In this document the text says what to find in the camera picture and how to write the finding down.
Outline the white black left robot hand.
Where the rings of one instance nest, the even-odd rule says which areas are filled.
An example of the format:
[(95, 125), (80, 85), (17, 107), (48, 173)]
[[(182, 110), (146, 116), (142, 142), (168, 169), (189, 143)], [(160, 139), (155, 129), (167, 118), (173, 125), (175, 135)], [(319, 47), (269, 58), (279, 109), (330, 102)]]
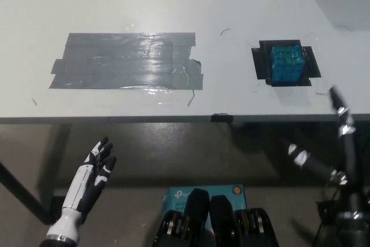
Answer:
[(87, 219), (116, 164), (113, 144), (104, 137), (92, 148), (70, 184), (61, 216), (49, 228), (40, 246), (78, 246), (79, 228)]

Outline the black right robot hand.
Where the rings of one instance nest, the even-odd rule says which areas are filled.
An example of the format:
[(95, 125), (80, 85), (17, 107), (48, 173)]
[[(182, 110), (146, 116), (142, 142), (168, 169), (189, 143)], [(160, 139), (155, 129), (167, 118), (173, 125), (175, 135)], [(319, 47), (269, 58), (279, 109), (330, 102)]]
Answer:
[(300, 168), (308, 169), (320, 179), (340, 189), (337, 217), (346, 220), (369, 221), (369, 204), (364, 193), (364, 172), (356, 142), (356, 125), (351, 111), (336, 86), (329, 96), (338, 120), (338, 139), (343, 154), (341, 171), (330, 169), (307, 150), (287, 140), (282, 141), (284, 151)]

